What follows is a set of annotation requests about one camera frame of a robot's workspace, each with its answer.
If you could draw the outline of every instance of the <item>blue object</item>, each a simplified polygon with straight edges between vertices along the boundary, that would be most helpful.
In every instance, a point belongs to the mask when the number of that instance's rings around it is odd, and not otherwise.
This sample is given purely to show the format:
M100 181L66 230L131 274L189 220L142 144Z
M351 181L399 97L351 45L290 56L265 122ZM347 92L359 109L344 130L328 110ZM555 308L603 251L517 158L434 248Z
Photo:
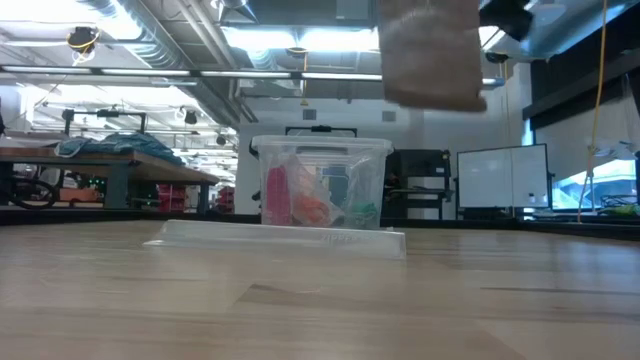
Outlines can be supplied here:
M66 158L76 154L130 154L134 151L183 165L182 159L173 155L173 151L158 139L140 133L111 134L101 141L77 137L60 142L55 149L56 155Z

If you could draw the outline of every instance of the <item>workbench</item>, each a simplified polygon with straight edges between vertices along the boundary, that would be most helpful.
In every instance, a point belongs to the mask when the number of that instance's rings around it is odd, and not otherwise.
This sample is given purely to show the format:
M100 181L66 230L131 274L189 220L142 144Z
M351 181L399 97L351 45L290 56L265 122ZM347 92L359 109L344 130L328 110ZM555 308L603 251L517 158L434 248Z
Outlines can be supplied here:
M2 360L637 360L636 243L412 229L406 261L147 247L162 222L0 227Z
M105 209L127 208L129 182L172 185L198 185L198 212L209 204L209 186L216 176L172 164L140 152L129 154L79 154L72 158L56 156L52 148L0 148L0 178L10 176L14 164L34 164L106 177Z

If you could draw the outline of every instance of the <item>clear plastic storage box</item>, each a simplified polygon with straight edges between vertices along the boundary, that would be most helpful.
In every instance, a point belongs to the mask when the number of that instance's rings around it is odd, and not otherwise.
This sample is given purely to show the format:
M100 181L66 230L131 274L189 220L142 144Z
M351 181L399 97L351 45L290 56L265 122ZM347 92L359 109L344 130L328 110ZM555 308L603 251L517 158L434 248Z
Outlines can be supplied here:
M383 139L256 136L262 223L377 229L385 160Z

